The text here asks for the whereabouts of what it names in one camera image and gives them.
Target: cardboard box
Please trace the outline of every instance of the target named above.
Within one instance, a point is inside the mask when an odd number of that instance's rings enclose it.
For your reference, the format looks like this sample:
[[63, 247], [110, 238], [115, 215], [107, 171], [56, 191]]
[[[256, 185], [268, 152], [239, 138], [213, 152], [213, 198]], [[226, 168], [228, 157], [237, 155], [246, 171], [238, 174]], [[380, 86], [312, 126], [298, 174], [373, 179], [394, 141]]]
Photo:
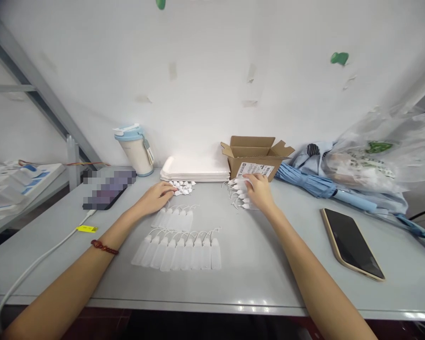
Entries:
[[261, 173], [268, 176], [271, 182], [283, 160], [294, 152], [285, 142], [276, 145], [275, 137], [241, 137], [232, 136], [230, 145], [221, 143], [222, 154], [228, 157], [230, 178], [242, 176], [246, 173]]

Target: tag on bottle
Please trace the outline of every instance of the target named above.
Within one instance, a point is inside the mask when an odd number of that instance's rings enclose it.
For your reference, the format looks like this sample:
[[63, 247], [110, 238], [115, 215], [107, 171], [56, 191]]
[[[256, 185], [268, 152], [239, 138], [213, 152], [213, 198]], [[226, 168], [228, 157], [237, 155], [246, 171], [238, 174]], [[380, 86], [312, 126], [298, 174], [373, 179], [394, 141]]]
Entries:
[[146, 153], [148, 154], [148, 159], [150, 161], [150, 164], [153, 165], [154, 163], [154, 156], [153, 152], [151, 151], [150, 142], [148, 142], [148, 139], [143, 140], [143, 145], [145, 146]]
[[91, 232], [91, 233], [95, 233], [98, 228], [96, 227], [90, 227], [90, 226], [86, 226], [86, 225], [82, 225], [80, 227], [76, 228], [78, 231], [83, 231], [83, 232]]

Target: water bottle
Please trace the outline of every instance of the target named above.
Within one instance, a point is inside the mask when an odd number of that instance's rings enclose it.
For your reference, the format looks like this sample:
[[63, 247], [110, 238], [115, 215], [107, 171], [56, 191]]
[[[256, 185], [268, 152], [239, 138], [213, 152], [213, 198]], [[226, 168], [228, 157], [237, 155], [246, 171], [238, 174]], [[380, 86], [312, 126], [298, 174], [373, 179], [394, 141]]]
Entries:
[[145, 138], [145, 132], [140, 124], [113, 129], [115, 139], [119, 142], [137, 176], [145, 177], [153, 173], [154, 157], [150, 143]]

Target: green paint spot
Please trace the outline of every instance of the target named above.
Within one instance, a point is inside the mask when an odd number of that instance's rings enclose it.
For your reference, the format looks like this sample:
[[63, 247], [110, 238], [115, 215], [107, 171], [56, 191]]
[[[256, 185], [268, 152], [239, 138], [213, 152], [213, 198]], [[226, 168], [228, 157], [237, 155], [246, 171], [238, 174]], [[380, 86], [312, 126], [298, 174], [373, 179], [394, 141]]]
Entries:
[[165, 8], [165, 0], [156, 0], [156, 5], [160, 10], [163, 10]]
[[349, 54], [346, 52], [340, 52], [340, 53], [335, 52], [331, 57], [331, 63], [345, 66], [348, 58], [349, 58]]

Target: metal shelf frame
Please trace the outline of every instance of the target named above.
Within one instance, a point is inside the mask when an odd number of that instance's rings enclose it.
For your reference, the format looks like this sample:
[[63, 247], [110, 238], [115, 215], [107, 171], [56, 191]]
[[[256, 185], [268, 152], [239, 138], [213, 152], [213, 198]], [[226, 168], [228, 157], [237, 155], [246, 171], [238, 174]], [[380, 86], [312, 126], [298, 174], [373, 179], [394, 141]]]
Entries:
[[64, 140], [71, 136], [84, 162], [101, 162], [66, 108], [51, 90], [27, 54], [0, 20], [0, 63], [18, 85], [0, 85], [0, 93], [23, 92], [54, 126]]

